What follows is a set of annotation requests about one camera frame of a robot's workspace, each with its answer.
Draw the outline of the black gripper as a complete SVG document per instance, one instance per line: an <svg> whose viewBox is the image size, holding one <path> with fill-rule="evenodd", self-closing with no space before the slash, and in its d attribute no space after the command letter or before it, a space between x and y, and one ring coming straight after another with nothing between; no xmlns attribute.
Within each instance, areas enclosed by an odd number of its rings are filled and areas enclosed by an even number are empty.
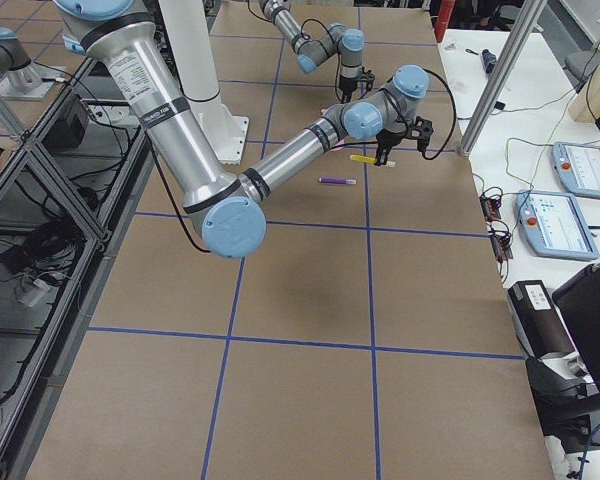
<svg viewBox="0 0 600 480"><path fill-rule="evenodd" d="M375 166L385 166L389 161L391 150L399 145L409 134L409 128L401 131L382 129L376 135L377 148L375 153Z"/></svg>
<svg viewBox="0 0 600 480"><path fill-rule="evenodd" d="M351 98L353 92L358 88L362 81L363 75L357 75L355 77L339 75L337 80L337 89L340 93L340 97Z"/></svg>

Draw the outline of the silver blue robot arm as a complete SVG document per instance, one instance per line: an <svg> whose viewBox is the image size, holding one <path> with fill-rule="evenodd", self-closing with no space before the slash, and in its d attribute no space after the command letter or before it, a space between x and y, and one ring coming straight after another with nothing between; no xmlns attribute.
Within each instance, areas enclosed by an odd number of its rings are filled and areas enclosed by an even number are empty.
<svg viewBox="0 0 600 480"><path fill-rule="evenodd" d="M250 1L246 4L254 17L278 29L305 74L314 72L332 58L336 59L334 89L340 103L350 102L359 89L364 89L362 96L372 90L375 75L363 65L365 36L362 30L348 28L339 22L325 25L315 18L299 24L284 1L259 1L261 14L252 9Z"/></svg>
<svg viewBox="0 0 600 480"><path fill-rule="evenodd" d="M176 69L158 51L156 26L141 1L61 1L67 49L101 62L183 190L183 208L206 247L225 258L251 254L263 241L261 203L271 192L344 139L379 141L376 161L414 139L425 150L431 124L417 114L429 77L400 67L358 101L345 99L271 155L240 174L249 126L223 104L204 9L198 1L164 1L160 10Z"/></svg>

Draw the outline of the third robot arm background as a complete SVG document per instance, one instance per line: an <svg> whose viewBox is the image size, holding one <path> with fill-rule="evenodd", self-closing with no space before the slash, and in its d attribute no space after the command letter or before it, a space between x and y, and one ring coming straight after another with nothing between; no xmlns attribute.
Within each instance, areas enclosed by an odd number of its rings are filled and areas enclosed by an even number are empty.
<svg viewBox="0 0 600 480"><path fill-rule="evenodd" d="M36 65L17 35L0 27L0 95L10 100L41 101L54 83L54 71Z"/></svg>

